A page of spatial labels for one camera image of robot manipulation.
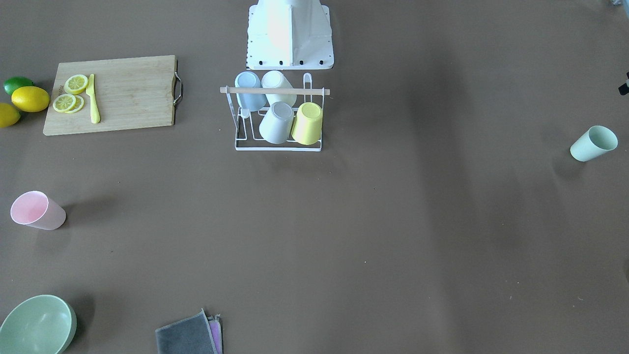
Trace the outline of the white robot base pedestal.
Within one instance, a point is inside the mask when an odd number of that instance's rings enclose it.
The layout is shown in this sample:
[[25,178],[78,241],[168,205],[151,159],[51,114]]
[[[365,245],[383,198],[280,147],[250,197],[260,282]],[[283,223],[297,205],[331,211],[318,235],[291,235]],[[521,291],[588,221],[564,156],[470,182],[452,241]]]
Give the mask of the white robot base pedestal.
[[320,1],[259,0],[248,14],[247,69],[333,68],[330,9]]

